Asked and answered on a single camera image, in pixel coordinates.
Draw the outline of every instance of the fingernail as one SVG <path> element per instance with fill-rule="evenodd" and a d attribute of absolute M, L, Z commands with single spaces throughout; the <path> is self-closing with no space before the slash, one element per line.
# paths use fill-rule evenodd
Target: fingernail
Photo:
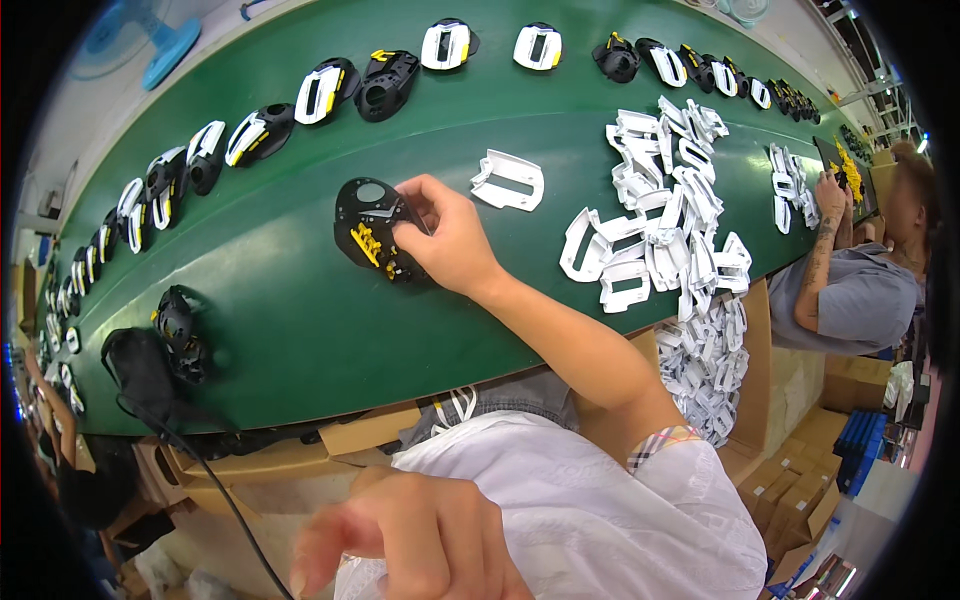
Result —
<path fill-rule="evenodd" d="M 290 593 L 292 593 L 295 598 L 302 598 L 305 588 L 306 574 L 301 569 L 297 569 L 290 576 Z"/>

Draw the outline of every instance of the plaid sleeve cuff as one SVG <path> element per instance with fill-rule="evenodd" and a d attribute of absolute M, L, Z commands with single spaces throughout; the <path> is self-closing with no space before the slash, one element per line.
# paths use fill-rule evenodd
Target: plaid sleeve cuff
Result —
<path fill-rule="evenodd" d="M 630 457 L 627 459 L 627 472 L 633 475 L 636 468 L 639 467 L 643 461 L 669 445 L 700 439 L 697 430 L 690 425 L 674 425 L 673 427 L 662 429 L 651 434 L 649 438 L 640 442 L 640 444 L 634 448 L 634 451 L 630 453 Z"/>

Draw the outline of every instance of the green table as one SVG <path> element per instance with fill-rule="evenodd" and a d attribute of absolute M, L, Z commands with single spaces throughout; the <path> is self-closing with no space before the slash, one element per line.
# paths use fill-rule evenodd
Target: green table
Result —
<path fill-rule="evenodd" d="M 231 131 L 253 109 L 293 102 L 302 77 L 331 56 L 348 57 L 362 70 L 378 48 L 418 54 L 426 28 L 451 15 L 465 19 L 483 41 L 466 68 L 421 72 L 408 105 L 385 122 L 367 123 L 346 104 L 328 125 L 297 126 L 275 156 L 246 170 L 225 168 L 205 198 L 188 195 L 180 223 L 154 232 L 147 252 L 117 247 L 83 299 L 81 316 L 71 320 L 84 346 L 67 359 L 87 407 L 81 431 L 147 431 L 115 405 L 100 347 L 115 328 L 150 326 L 151 311 L 175 283 L 206 298 L 202 334 L 221 365 L 188 395 L 241 428 L 427 396 L 541 362 L 468 300 L 436 286 L 391 285 L 354 266 L 332 239 L 333 203 L 345 181 L 398 182 L 427 172 L 467 193 L 488 148 L 536 162 L 546 182 L 533 213 L 478 205 L 493 249 L 511 273 L 620 332 L 675 314 L 677 292 L 606 315 L 599 284 L 571 281 L 558 265 L 564 231 L 585 205 L 604 220 L 625 214 L 610 175 L 619 157 L 607 145 L 604 125 L 617 108 L 656 114 L 661 94 L 676 105 L 690 97 L 715 108 L 730 126 L 731 135 L 715 144 L 715 190 L 726 208 L 716 239 L 722 243 L 731 229 L 739 233 L 754 258 L 751 276 L 810 248 L 814 234 L 800 214 L 794 213 L 789 235 L 774 226 L 765 147 L 775 142 L 809 156 L 812 177 L 820 169 L 812 135 L 829 137 L 845 121 L 812 84 L 735 29 L 671 0 L 322 0 L 239 38 L 156 99 L 108 154 L 70 215 L 60 278 L 124 184 L 142 177 L 154 156 L 185 144 L 211 119 L 226 120 Z M 564 36 L 565 58 L 555 71 L 535 73 L 512 61 L 516 34 L 532 21 L 550 23 Z M 823 123 L 795 123 L 776 107 L 761 111 L 718 92 L 707 96 L 693 83 L 668 88 L 647 65 L 632 83 L 615 84 L 590 57 L 611 30 L 629 39 L 652 36 L 673 48 L 687 42 L 701 53 L 728 54 L 763 80 L 786 78 L 825 110 Z"/>

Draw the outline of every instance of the black cable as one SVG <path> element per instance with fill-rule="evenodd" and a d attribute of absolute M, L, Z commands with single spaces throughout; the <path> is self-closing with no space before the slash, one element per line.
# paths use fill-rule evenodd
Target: black cable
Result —
<path fill-rule="evenodd" d="M 280 591 L 280 595 L 282 595 L 285 600 L 294 600 L 294 597 L 289 591 L 287 591 L 287 587 L 284 586 L 283 582 L 280 581 L 280 578 L 276 576 L 276 572 L 274 571 L 274 568 L 270 566 L 270 563 L 267 561 L 267 557 L 263 556 L 263 550 L 261 550 L 260 545 L 256 543 L 256 538 L 253 537 L 250 527 L 247 526 L 247 521 L 244 520 L 243 515 L 240 514 L 236 504 L 233 503 L 233 498 L 231 498 L 230 494 L 227 493 L 224 485 L 220 483 L 219 479 L 217 479 L 217 476 L 213 473 L 213 470 L 210 469 L 210 466 L 206 463 L 204 457 L 200 455 L 200 452 L 198 452 L 193 445 L 188 444 L 184 438 L 177 435 L 177 433 L 168 427 L 166 423 L 161 422 L 159 419 L 155 418 L 153 415 L 150 415 L 146 411 L 143 411 L 143 413 L 144 415 L 149 415 L 151 420 L 153 420 L 154 423 L 156 423 L 161 429 L 166 431 L 174 442 L 182 445 L 186 451 L 190 453 L 190 456 L 200 463 L 200 466 L 204 468 L 206 474 L 209 475 L 210 479 L 213 480 L 213 483 L 217 485 L 217 489 L 220 490 L 220 493 L 224 495 L 224 498 L 227 500 L 227 504 L 229 504 L 230 509 L 233 511 L 233 515 L 236 516 L 238 521 L 240 521 L 240 527 L 243 528 L 243 532 L 247 536 L 247 541 L 253 547 L 253 552 L 256 553 L 256 558 L 260 559 L 260 564 L 262 564 L 263 568 L 266 569 L 267 574 L 270 575 L 270 579 L 274 581 L 274 585 Z"/>

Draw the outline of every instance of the blue fan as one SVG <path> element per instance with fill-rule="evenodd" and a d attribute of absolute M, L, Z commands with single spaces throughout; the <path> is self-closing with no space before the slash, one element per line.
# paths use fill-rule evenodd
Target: blue fan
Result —
<path fill-rule="evenodd" d="M 156 53 L 143 73 L 143 88 L 157 87 L 200 36 L 200 19 L 178 29 L 162 21 L 169 0 L 116 0 L 93 25 L 70 67 L 74 79 L 103 77 L 129 62 L 148 42 Z"/>

